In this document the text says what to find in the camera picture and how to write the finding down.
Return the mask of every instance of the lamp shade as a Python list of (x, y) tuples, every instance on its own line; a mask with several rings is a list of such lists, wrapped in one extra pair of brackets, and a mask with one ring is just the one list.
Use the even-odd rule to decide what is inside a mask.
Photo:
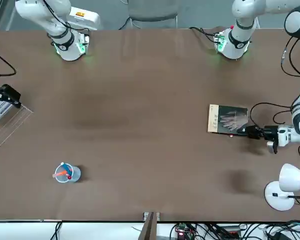
[(279, 187), (284, 192), (296, 192), (300, 190), (300, 169), (284, 164), (280, 171)]

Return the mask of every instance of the orange marker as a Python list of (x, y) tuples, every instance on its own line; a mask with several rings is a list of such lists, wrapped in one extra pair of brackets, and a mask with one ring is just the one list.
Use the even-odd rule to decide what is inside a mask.
[(61, 171), (61, 172), (52, 174), (52, 177), (55, 178), (55, 177), (62, 176), (62, 175), (67, 175), (67, 171), (64, 170), (64, 171)]

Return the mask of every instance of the lamp base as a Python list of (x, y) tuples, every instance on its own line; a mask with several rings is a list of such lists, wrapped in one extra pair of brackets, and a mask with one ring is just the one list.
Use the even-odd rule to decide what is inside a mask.
[(278, 181), (272, 181), (265, 186), (264, 198), (269, 206), (275, 210), (287, 211), (294, 206), (295, 200), (288, 198), (288, 196), (294, 196), (294, 193), (282, 191)]

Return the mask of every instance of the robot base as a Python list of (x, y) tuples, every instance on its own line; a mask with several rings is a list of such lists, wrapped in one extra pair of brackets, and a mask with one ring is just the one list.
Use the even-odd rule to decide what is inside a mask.
[(69, 46), (68, 50), (62, 51), (54, 45), (56, 53), (66, 61), (75, 61), (88, 52), (89, 36), (75, 30), (71, 30), (71, 32), (74, 35), (74, 41)]
[(217, 33), (214, 36), (214, 41), (220, 42), (220, 44), (215, 43), (214, 47), (217, 52), (221, 53), (228, 59), (239, 59), (248, 50), (250, 42), (248, 42), (243, 48), (236, 48), (229, 40), (230, 31), (231, 28), (227, 28), (226, 30)]
[(294, 196), (294, 193), (282, 191), (278, 181), (268, 183), (264, 189), (266, 202), (270, 207), (278, 211), (287, 211), (294, 206), (295, 200), (293, 198), (287, 198), (287, 196)]

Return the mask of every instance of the white desk lamp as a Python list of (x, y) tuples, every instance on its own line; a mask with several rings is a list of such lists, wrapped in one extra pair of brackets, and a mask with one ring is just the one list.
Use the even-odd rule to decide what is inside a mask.
[(279, 181), (272, 181), (264, 189), (266, 202), (278, 211), (287, 211), (295, 204), (293, 192), (300, 190), (300, 169), (291, 164), (284, 164), (281, 168)]

